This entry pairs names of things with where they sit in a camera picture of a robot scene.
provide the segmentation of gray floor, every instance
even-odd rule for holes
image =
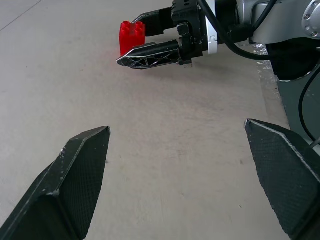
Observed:
[[[2,0],[0,29],[36,3]],[[288,239],[244,130],[246,118],[287,124],[256,63],[221,46],[193,68],[116,64],[120,23],[170,4],[42,0],[0,31],[0,225],[68,139],[109,125],[87,239]]]

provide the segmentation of screw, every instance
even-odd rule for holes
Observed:
[[[304,16],[304,20],[308,20],[310,18],[310,14]]]
[[[189,34],[189,26],[187,23],[181,23],[177,26],[177,30],[180,36],[185,36]]]

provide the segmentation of robotic arm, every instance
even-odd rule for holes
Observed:
[[[222,29],[212,25],[210,11]],[[265,44],[270,58],[261,60],[272,60],[275,72],[279,69],[278,75],[296,79],[313,70],[320,57],[315,51],[320,47],[320,1],[317,0],[174,0],[171,7],[143,13],[133,22],[137,21],[145,24],[146,37],[177,28],[180,38],[136,46],[117,60],[118,64],[132,69],[190,64],[192,58],[203,56],[204,51],[217,53],[219,44],[226,44],[231,50],[238,48],[234,43]],[[288,74],[288,66],[292,70],[292,65],[305,55],[308,59],[303,59],[299,71]]]

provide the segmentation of red toy block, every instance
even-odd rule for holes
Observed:
[[[146,25],[141,21],[121,23],[119,33],[121,56],[129,52],[133,47],[143,45],[146,42]]]

